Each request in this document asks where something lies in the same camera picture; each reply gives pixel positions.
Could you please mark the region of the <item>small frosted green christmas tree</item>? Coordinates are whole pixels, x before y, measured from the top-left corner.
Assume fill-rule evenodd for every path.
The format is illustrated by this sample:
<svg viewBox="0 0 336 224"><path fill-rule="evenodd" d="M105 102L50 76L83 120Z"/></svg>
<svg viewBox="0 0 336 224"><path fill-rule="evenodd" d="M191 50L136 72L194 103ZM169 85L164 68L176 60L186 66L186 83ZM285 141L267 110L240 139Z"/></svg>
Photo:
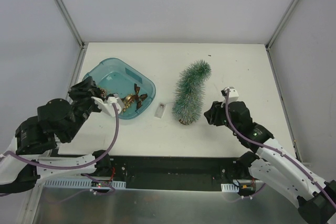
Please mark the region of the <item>small frosted green christmas tree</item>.
<svg viewBox="0 0 336 224"><path fill-rule="evenodd" d="M172 107L176 121L191 125L199 120L204 104L205 82L211 74L211 66L204 60L191 63L180 73Z"/></svg>

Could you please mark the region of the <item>teal transparent plastic bin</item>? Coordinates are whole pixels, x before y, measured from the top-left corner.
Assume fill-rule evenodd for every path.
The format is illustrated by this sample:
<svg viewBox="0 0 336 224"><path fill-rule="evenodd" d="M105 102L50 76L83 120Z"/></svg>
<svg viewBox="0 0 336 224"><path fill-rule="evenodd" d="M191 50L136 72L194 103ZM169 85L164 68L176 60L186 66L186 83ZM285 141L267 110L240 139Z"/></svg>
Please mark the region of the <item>teal transparent plastic bin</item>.
<svg viewBox="0 0 336 224"><path fill-rule="evenodd" d="M101 61L87 72L83 79L88 76L93 78L98 87L105 89L107 94L116 93L121 98L135 94L134 84L136 83L141 88L140 94L146 93L148 95L142 102L140 109L136 110L136 104L133 103L126 112L119 114L120 118L124 120L139 116L148 108L156 95L156 87L150 79L118 58L108 58Z"/></svg>

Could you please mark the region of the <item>gold berry sprig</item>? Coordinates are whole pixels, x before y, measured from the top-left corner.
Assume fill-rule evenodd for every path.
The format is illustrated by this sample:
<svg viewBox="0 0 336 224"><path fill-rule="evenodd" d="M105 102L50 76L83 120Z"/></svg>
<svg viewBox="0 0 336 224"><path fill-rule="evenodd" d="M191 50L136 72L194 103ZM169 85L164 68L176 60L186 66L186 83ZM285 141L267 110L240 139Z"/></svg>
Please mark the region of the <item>gold berry sprig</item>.
<svg viewBox="0 0 336 224"><path fill-rule="evenodd" d="M124 113L135 101L135 94L129 94L126 97L122 98L121 100L124 104L124 107L122 109L122 113Z"/></svg>

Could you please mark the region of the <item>brown ribbon bow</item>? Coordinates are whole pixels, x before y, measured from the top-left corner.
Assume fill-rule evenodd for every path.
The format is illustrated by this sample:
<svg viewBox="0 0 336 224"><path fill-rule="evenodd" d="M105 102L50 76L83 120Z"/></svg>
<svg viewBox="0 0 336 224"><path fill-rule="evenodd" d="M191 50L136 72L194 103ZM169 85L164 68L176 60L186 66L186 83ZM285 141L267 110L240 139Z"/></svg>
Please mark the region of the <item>brown ribbon bow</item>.
<svg viewBox="0 0 336 224"><path fill-rule="evenodd" d="M136 110L142 107L142 102L148 97L146 93L140 94L141 88L135 83L134 91L135 94L131 97L131 102L136 104Z"/></svg>

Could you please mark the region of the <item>clear battery box fairy lights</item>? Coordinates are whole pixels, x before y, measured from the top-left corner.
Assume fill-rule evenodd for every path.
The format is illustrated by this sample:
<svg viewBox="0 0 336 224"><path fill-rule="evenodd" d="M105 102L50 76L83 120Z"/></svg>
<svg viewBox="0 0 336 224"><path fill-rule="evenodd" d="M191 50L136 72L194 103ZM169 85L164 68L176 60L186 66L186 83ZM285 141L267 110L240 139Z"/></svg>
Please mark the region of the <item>clear battery box fairy lights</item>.
<svg viewBox="0 0 336 224"><path fill-rule="evenodd" d="M155 114L154 116L158 119L161 119L164 115L164 112L165 112L165 109L166 109L166 106L168 104L171 104L172 102L167 102L167 103L163 103L163 102L160 102L156 111L155 111Z"/></svg>

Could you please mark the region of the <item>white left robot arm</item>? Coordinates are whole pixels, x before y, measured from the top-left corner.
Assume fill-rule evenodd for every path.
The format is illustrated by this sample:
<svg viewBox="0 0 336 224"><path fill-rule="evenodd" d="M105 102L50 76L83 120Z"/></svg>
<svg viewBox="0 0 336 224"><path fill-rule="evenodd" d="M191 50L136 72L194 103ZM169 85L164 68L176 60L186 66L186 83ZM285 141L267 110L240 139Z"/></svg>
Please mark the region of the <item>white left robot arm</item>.
<svg viewBox="0 0 336 224"><path fill-rule="evenodd" d="M22 122L7 150L1 155L1 196L34 188L40 179L32 163L46 151L57 147L57 141L70 143L90 114L101 109L95 103L106 96L92 77L72 86L72 102L56 98L38 107L37 115Z"/></svg>

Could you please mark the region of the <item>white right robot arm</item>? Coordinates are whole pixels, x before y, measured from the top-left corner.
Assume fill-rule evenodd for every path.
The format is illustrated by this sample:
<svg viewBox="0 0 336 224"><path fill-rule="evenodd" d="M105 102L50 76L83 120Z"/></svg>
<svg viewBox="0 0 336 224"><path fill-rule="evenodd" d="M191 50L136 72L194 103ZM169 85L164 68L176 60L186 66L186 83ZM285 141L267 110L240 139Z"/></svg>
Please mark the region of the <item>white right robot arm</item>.
<svg viewBox="0 0 336 224"><path fill-rule="evenodd" d="M290 155L264 126L253 121L242 101L213 102L208 124L226 126L249 149L236 166L242 179L261 180L287 198L307 223L327 223L335 214L335 180L326 181Z"/></svg>

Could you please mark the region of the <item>frosted pine cone ornament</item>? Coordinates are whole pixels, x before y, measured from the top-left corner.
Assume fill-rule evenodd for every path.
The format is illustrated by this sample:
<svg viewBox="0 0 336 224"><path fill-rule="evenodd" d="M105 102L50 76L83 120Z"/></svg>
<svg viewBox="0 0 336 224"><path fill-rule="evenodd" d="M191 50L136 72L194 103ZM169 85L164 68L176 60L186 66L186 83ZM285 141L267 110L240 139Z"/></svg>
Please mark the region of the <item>frosted pine cone ornament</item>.
<svg viewBox="0 0 336 224"><path fill-rule="evenodd" d="M107 95L107 92L106 92L106 90L105 89L102 89L102 88L100 88L100 91L101 91L101 96L102 97L105 97L106 95Z"/></svg>

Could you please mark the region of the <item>right controller board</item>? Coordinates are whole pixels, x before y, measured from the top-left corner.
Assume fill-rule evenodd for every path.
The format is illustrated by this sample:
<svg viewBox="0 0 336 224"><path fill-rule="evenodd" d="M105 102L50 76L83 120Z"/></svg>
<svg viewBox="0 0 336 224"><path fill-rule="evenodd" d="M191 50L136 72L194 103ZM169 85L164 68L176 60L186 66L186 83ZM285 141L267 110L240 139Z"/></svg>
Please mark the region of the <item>right controller board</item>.
<svg viewBox="0 0 336 224"><path fill-rule="evenodd" d="M225 193L238 193L243 190L256 191L255 185L239 185L237 183L221 184L221 191Z"/></svg>

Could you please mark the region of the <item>controller board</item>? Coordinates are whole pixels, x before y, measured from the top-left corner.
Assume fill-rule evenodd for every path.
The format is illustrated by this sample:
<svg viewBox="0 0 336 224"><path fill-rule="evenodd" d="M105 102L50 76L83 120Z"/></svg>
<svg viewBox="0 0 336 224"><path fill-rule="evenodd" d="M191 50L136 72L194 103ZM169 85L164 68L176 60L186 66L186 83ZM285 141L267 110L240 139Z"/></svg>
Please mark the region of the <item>controller board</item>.
<svg viewBox="0 0 336 224"><path fill-rule="evenodd" d="M243 190L256 191L255 185L239 185L237 183L221 184L221 191L225 193L238 193Z"/></svg>
<svg viewBox="0 0 336 224"><path fill-rule="evenodd" d="M78 189L103 189L106 185L115 189L126 189L126 182L101 180L99 182L90 180L88 178L57 178L47 180L45 187L50 188L78 188Z"/></svg>

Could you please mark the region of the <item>left controller board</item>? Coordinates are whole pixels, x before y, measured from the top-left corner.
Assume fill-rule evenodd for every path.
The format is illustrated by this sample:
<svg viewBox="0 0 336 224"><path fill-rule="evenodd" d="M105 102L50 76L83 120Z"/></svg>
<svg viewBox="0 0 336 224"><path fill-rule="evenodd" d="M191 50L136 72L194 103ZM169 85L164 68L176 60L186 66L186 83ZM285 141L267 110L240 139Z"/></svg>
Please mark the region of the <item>left controller board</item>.
<svg viewBox="0 0 336 224"><path fill-rule="evenodd" d="M115 189L126 189L126 182L101 180L99 182L90 180L88 178L57 178L47 180L45 187L50 188L78 188L78 189L103 189L106 185Z"/></svg>

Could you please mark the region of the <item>left aluminium corner post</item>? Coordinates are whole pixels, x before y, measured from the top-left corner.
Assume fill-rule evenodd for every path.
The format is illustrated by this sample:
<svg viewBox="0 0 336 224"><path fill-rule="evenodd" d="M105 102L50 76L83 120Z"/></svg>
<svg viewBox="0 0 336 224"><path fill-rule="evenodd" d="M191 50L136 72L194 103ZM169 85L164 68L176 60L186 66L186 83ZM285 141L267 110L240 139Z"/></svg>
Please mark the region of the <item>left aluminium corner post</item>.
<svg viewBox="0 0 336 224"><path fill-rule="evenodd" d="M70 29L74 39L76 40L79 47L82 49L85 46L85 42L83 41L82 37L79 34L79 31L73 21L73 19L70 16L70 13L68 12L68 9L65 6L65 3L63 0L54 0L63 19L65 20L68 28Z"/></svg>

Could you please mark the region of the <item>aluminium corner post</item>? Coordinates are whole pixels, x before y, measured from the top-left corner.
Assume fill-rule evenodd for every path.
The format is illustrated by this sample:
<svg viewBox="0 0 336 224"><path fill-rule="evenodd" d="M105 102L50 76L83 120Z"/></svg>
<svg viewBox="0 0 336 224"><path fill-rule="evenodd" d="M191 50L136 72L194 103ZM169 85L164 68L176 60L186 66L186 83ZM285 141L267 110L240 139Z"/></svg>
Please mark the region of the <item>aluminium corner post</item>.
<svg viewBox="0 0 336 224"><path fill-rule="evenodd" d="M269 51L277 38L279 37L280 33L284 29L286 23L289 21L291 15L294 13L295 9L299 5L301 0L291 0L289 6L286 8L284 14L282 15L278 25L276 26L276 29L272 33L270 39L265 44L266 51Z"/></svg>
<svg viewBox="0 0 336 224"><path fill-rule="evenodd" d="M82 49L85 46L85 42L83 41L82 37L79 34L79 31L73 21L73 19L70 16L70 13L68 12L68 9L65 6L65 3L63 0L54 0L63 19L65 20L68 28L70 29L74 39L76 40L79 47Z"/></svg>

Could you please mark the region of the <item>right aluminium corner post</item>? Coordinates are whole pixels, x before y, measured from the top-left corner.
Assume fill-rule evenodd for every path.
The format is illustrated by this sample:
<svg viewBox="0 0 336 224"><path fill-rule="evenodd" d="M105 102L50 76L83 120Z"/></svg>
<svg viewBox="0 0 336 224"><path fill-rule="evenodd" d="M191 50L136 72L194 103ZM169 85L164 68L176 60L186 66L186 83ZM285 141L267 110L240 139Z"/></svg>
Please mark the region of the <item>right aluminium corner post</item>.
<svg viewBox="0 0 336 224"><path fill-rule="evenodd" d="M289 6L286 8L284 14L282 15L278 25L276 26L276 29L272 33L270 39L265 44L266 51L269 51L277 38L279 37L280 33L284 29L286 23L289 21L291 15L294 13L295 9L299 5L301 0L291 0Z"/></svg>

